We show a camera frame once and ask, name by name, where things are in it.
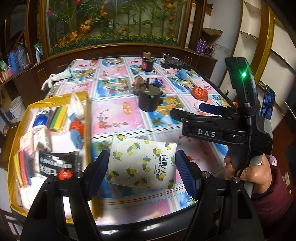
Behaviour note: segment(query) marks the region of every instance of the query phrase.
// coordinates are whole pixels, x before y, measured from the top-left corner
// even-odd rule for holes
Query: human hand
[[[233,178],[239,174],[240,170],[236,172],[232,167],[229,153],[226,154],[224,162],[226,163],[225,173],[229,178]],[[242,171],[240,179],[254,183],[253,193],[262,194],[266,192],[272,180],[270,164],[266,158],[266,155],[262,155],[262,164],[260,166],[251,166],[245,168]]]

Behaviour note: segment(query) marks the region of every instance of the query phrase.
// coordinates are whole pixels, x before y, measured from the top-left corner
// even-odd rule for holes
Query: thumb
[[[240,180],[256,183],[256,170],[259,166],[251,166],[246,167],[243,171],[241,176],[239,177]]]

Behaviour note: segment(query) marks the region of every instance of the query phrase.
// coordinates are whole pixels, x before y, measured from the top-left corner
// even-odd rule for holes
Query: black tape roll
[[[190,71],[190,70],[192,70],[192,66],[189,64],[185,64],[184,69]]]
[[[172,63],[170,61],[165,61],[165,62],[161,62],[160,65],[164,69],[170,69],[170,67],[172,66]]]

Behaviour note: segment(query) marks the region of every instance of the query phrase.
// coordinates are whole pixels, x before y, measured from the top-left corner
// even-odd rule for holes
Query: red wrapped snack
[[[191,91],[192,96],[197,100],[207,101],[207,90],[195,86]]]

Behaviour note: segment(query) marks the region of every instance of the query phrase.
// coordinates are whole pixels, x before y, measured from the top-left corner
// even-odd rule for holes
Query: blue plush toy
[[[181,80],[187,80],[187,72],[185,69],[177,70],[176,76]]]

